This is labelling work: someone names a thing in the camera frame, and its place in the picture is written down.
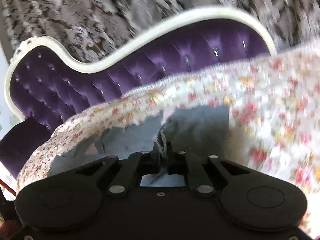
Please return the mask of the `grey knit garment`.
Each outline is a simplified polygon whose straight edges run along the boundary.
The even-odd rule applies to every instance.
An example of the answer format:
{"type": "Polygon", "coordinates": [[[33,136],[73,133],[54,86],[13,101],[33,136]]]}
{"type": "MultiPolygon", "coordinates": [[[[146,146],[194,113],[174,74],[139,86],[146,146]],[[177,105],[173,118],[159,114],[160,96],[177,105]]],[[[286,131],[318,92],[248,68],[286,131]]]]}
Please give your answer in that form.
{"type": "Polygon", "coordinates": [[[146,118],[140,125],[126,128],[112,127],[76,143],[70,150],[54,158],[49,176],[67,172],[105,157],[127,159],[136,152],[150,152],[158,156],[159,171],[141,166],[141,178],[134,187],[187,187],[179,174],[167,171],[166,145],[175,152],[185,151],[201,161],[214,155],[224,155],[224,144],[229,130],[229,108],[200,106],[169,108],[146,118]]]}

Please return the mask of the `floral bed cover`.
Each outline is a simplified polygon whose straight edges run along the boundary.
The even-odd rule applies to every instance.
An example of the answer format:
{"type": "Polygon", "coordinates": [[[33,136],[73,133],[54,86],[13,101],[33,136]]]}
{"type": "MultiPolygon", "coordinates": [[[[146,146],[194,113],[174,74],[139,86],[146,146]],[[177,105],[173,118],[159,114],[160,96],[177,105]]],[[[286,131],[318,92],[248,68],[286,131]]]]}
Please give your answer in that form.
{"type": "Polygon", "coordinates": [[[160,137],[173,139],[180,110],[226,105],[231,161],[288,181],[307,196],[301,228],[319,239],[319,40],[275,57],[258,57],[167,77],[121,99],[69,118],[20,171],[17,189],[47,178],[53,161],[104,131],[142,128],[160,117],[160,137]]]}

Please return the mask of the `purple tufted chaise lounge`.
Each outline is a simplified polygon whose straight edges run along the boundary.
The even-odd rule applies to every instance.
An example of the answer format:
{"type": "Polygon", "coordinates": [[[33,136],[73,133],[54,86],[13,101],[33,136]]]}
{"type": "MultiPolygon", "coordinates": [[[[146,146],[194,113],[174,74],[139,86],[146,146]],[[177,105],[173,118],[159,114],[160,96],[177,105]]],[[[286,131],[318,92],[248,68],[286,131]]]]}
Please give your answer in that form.
{"type": "Polygon", "coordinates": [[[94,63],[76,60],[49,36],[23,41],[1,74],[1,103],[18,120],[1,140],[9,172],[1,187],[14,197],[33,150],[76,113],[164,77],[262,54],[277,54],[267,29],[251,14],[223,6],[162,20],[94,63]]]}

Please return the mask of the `grey damask curtain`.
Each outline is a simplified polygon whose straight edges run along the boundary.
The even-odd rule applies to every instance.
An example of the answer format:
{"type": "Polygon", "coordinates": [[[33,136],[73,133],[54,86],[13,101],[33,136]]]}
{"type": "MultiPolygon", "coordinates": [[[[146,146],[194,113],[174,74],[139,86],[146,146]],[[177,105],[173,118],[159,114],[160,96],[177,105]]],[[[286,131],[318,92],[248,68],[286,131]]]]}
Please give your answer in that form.
{"type": "Polygon", "coordinates": [[[251,13],[278,48],[319,35],[319,0],[1,0],[1,22],[12,49],[50,36],[79,61],[94,62],[167,17],[209,5],[251,13]]]}

